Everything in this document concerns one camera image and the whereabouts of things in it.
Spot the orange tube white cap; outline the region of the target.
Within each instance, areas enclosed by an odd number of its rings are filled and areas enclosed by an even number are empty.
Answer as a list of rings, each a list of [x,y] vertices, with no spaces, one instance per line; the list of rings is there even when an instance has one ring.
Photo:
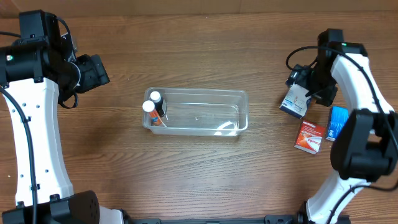
[[[158,114],[153,101],[147,100],[147,101],[143,102],[142,109],[150,116],[150,119],[151,119],[153,125],[155,125],[155,126],[163,125],[161,117]]]

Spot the white and blue box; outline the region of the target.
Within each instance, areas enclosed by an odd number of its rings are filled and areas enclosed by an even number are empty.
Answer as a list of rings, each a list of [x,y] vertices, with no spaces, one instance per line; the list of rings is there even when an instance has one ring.
[[[279,109],[298,119],[303,118],[312,100],[311,96],[306,96],[307,93],[308,90],[304,87],[293,84],[282,100]]]

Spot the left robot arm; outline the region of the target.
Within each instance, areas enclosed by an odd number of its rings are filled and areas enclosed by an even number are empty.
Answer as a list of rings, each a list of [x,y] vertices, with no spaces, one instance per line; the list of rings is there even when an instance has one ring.
[[[76,193],[63,160],[58,108],[109,82],[98,55],[76,56],[65,21],[41,10],[19,14],[20,34],[1,49],[1,94],[17,158],[15,209],[4,223],[129,223],[91,191]]]

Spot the black bottle white cap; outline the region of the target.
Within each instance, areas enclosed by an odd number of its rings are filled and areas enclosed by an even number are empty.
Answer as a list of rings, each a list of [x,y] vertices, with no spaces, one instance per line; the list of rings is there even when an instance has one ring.
[[[165,116],[167,111],[167,105],[164,97],[158,91],[152,91],[150,93],[150,100],[154,102],[155,109],[160,117]]]

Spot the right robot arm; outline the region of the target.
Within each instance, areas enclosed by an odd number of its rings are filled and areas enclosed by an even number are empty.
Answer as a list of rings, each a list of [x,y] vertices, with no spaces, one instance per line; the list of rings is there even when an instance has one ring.
[[[397,113],[373,79],[364,45],[346,42],[341,29],[327,29],[314,48],[315,60],[290,67],[286,85],[300,87],[306,98],[324,106],[331,106],[340,90],[349,117],[331,147],[333,173],[296,215],[269,215],[271,222],[350,223],[340,215],[345,206],[362,189],[383,192],[374,183],[397,164]]]

